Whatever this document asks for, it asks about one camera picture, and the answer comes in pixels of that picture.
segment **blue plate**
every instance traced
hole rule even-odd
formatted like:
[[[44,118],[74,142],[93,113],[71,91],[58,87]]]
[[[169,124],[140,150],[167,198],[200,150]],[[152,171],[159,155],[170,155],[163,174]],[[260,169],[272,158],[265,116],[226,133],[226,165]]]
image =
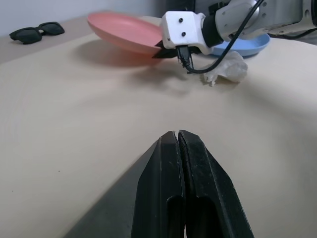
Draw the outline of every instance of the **blue plate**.
[[[251,40],[237,39],[233,44],[230,51],[238,52],[242,57],[253,56],[268,46],[270,37],[268,34],[264,34],[253,38]],[[223,42],[221,45],[217,45],[213,48],[212,54],[220,56],[229,42]]]

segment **wall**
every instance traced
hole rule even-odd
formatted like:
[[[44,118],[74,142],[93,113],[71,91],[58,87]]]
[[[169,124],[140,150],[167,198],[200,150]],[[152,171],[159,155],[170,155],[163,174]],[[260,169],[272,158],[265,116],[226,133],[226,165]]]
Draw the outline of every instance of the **wall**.
[[[163,0],[0,0],[0,36],[48,21],[65,21],[94,11],[161,16]]]

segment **sunglasses frame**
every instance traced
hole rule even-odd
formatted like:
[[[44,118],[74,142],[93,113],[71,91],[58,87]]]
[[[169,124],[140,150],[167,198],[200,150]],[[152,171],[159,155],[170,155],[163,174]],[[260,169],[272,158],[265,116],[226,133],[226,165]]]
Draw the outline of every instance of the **sunglasses frame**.
[[[43,26],[48,25],[48,24],[55,24],[55,25],[59,26],[59,27],[62,29],[62,31],[61,31],[60,33],[58,33],[58,34],[52,34],[52,33],[50,33],[50,32],[45,31],[44,29],[42,29]],[[11,38],[12,40],[14,40],[14,41],[18,40],[18,39],[16,38],[16,35],[17,35],[19,32],[25,31],[25,30],[34,30],[34,31],[40,36],[40,39],[39,39],[39,40],[35,40],[35,41],[30,41],[30,42],[23,42],[24,45],[32,44],[32,43],[41,41],[41,40],[42,40],[42,36],[45,36],[45,35],[57,36],[57,35],[60,35],[60,34],[65,33],[64,28],[63,28],[58,22],[52,21],[52,22],[42,23],[42,24],[40,24],[38,27],[26,27],[26,28],[22,28],[22,29],[13,31],[13,32],[10,34],[10,38]]]

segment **black cable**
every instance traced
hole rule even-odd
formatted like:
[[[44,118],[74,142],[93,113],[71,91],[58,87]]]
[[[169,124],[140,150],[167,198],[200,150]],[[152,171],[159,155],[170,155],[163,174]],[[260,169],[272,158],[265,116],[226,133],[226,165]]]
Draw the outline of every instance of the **black cable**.
[[[285,36],[285,35],[276,36],[276,35],[272,35],[272,34],[269,34],[269,36],[272,37],[272,38],[279,38],[279,39],[286,39],[286,40],[297,40],[297,39],[300,39],[300,38],[302,38],[304,36],[307,36],[308,34],[314,32],[316,30],[317,30],[317,28],[316,29],[311,29],[311,30],[305,31],[302,34],[299,34],[297,36]]]
[[[229,52],[229,50],[231,49],[231,47],[233,46],[233,44],[235,43],[235,41],[238,39],[238,37],[240,36],[240,34],[242,33],[242,31],[244,30],[244,28],[246,27],[246,25],[248,24],[249,20],[251,19],[251,17],[253,16],[253,14],[256,12],[256,10],[258,9],[258,7],[262,4],[264,0],[258,0],[258,2],[252,7],[252,9],[250,10],[250,12],[248,13],[248,15],[246,16],[246,18],[244,19],[244,21],[242,22],[241,26],[239,27],[238,31],[236,32],[236,34],[232,37],[230,43],[228,44],[228,46],[226,47],[226,49],[223,51],[223,53],[221,54],[221,56],[216,60],[215,63],[213,63],[210,67],[206,68],[206,69],[201,69],[201,70],[197,70],[197,69],[193,69],[190,67],[190,64],[188,63],[187,60],[185,60],[183,63],[183,66],[191,73],[208,73],[212,70],[214,70],[219,64],[220,62],[223,60],[223,58],[227,55],[227,53]]]

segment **pink plate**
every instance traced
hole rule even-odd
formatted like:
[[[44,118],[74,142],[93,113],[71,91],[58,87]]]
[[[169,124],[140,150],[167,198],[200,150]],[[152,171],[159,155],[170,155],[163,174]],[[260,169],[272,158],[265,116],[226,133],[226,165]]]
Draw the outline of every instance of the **pink plate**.
[[[154,55],[162,40],[160,27],[136,17],[114,12],[93,13],[88,16],[92,30],[105,41],[136,53]]]

